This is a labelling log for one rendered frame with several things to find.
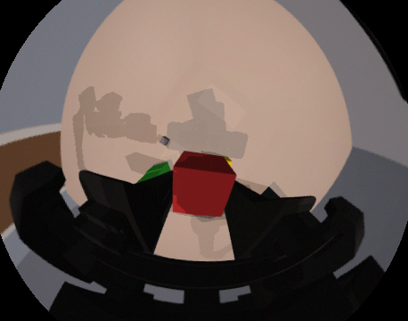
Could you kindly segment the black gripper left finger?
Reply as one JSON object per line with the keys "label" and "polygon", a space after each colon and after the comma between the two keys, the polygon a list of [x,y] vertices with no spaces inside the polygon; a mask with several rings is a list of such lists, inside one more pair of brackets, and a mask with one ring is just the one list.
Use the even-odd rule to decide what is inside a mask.
{"label": "black gripper left finger", "polygon": [[80,171],[79,182],[87,200],[126,214],[146,253],[154,254],[169,208],[172,207],[173,170],[147,181],[119,181],[93,171]]}

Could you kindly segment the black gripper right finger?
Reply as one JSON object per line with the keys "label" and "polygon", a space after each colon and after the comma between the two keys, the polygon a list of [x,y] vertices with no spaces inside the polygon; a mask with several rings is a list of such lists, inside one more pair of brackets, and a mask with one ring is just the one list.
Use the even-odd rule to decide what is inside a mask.
{"label": "black gripper right finger", "polygon": [[269,200],[242,183],[233,183],[232,193],[224,208],[235,259],[251,258],[250,252],[271,232],[283,215],[311,210],[314,196],[280,197]]}

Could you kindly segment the green block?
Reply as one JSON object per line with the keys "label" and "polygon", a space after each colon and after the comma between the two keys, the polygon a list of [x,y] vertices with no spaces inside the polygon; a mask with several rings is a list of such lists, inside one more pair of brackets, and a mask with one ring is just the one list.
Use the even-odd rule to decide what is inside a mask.
{"label": "green block", "polygon": [[147,174],[150,174],[150,172],[158,171],[158,170],[164,170],[164,172],[171,171],[171,169],[168,166],[167,161],[164,161],[164,163],[159,163],[153,165],[153,167],[150,168],[150,170],[147,171]]}
{"label": "green block", "polygon": [[143,178],[139,179],[139,181],[137,181],[137,183],[139,183],[141,181],[147,181],[147,179],[150,179],[150,178],[152,178],[154,176],[158,177],[158,176],[160,176],[162,174],[165,174],[164,170],[162,170],[162,169],[158,170],[158,171],[150,172],[150,174],[147,174],[147,172],[146,172],[146,175],[143,175]]}

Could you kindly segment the red block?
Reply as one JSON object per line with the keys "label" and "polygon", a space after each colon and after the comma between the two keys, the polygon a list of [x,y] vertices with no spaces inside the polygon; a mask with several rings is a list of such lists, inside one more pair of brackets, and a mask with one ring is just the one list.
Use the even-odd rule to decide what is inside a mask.
{"label": "red block", "polygon": [[173,211],[222,217],[236,176],[225,157],[184,151],[173,165]]}

